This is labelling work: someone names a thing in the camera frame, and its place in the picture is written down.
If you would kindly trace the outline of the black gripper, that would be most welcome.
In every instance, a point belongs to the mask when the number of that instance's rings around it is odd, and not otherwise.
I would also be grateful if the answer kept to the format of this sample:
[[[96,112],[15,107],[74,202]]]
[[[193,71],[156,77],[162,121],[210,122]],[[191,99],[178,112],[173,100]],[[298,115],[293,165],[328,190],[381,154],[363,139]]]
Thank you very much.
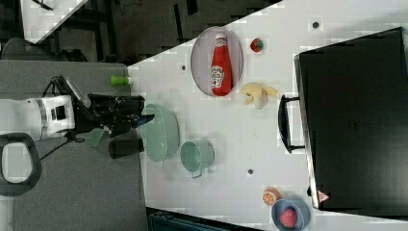
[[[154,115],[142,115],[145,99],[142,96],[112,96],[89,93],[90,106],[74,104],[75,130],[78,134],[107,127],[110,137],[129,132],[151,121]]]

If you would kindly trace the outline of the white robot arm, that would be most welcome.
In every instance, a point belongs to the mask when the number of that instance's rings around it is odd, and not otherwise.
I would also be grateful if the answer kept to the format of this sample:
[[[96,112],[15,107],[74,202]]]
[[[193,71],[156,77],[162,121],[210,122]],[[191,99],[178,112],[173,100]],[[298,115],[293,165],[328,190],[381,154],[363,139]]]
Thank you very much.
[[[151,121],[144,115],[141,96],[92,94],[89,103],[69,95],[1,101],[1,154],[28,153],[31,172],[19,181],[6,178],[1,170],[1,196],[15,198],[32,190],[42,174],[38,141],[65,138],[79,142],[79,134],[101,129],[109,136],[125,134]]]

